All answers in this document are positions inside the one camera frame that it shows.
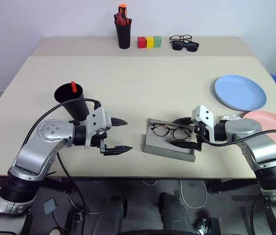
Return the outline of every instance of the red marker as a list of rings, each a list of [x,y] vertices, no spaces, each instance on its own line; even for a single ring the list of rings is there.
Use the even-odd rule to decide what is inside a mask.
[[[73,89],[73,93],[77,93],[77,86],[75,85],[75,82],[71,82],[71,88]]]

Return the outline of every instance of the green block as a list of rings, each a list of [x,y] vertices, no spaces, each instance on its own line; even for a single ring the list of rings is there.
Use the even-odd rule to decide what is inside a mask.
[[[154,47],[161,47],[162,37],[154,36]]]

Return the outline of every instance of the blue plate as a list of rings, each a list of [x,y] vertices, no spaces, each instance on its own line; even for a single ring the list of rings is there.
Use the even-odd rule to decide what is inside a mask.
[[[215,93],[228,107],[239,111],[253,111],[266,104],[263,89],[252,80],[239,75],[226,75],[217,79]]]

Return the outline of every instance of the red block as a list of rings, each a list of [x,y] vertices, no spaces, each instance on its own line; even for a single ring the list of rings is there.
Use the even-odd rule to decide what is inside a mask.
[[[147,40],[145,37],[138,37],[138,48],[146,48]]]

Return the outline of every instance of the floor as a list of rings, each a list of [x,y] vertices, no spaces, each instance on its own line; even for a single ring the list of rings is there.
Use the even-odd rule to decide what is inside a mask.
[[[77,181],[90,212],[99,212],[107,200],[114,194],[121,193],[128,199],[127,217],[123,221],[123,231],[139,229],[162,229],[162,222],[158,212],[157,200],[161,192],[175,194],[180,198],[179,180],[158,180],[153,186],[148,186],[142,180],[109,179],[101,181]],[[201,181],[183,180],[182,189],[185,200],[190,206],[201,205],[205,199],[205,189]],[[207,203],[201,209],[187,209],[191,223],[202,217],[217,218],[222,235],[251,235],[249,227],[249,213],[253,199],[259,193],[259,186],[250,186],[243,189],[220,194],[208,193]],[[41,188],[32,207],[33,223],[30,235],[47,235],[56,226],[51,214],[45,215],[44,202],[54,198],[58,209],[54,217],[62,227],[66,216],[73,207],[67,197],[57,191]],[[73,201],[81,205],[77,193],[72,194]],[[271,234],[262,210],[263,203],[259,202],[255,210],[255,231],[258,235]],[[92,232],[98,214],[86,217],[85,231]],[[75,234],[80,234],[80,225]]]

